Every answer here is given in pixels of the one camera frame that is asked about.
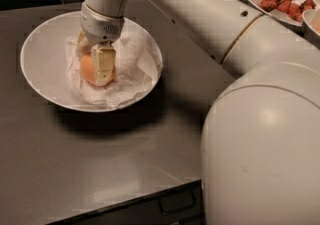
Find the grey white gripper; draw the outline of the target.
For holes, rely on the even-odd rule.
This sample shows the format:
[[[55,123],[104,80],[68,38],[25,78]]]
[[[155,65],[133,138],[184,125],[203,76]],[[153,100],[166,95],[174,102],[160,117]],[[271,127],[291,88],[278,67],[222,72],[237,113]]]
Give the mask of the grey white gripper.
[[[91,51],[97,86],[105,86],[113,79],[116,51],[110,44],[120,38],[123,24],[123,17],[101,15],[86,3],[81,5],[80,26],[82,31],[79,32],[77,38],[76,56],[81,58]],[[94,46],[93,43],[107,45]]]

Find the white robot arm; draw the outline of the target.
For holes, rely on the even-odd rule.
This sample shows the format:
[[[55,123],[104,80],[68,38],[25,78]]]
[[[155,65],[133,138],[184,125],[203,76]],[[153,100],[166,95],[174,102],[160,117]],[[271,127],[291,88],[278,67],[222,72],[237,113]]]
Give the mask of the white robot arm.
[[[120,36],[128,0],[85,0],[92,42]],[[148,0],[236,80],[203,127],[207,225],[320,225],[320,52],[238,0]]]

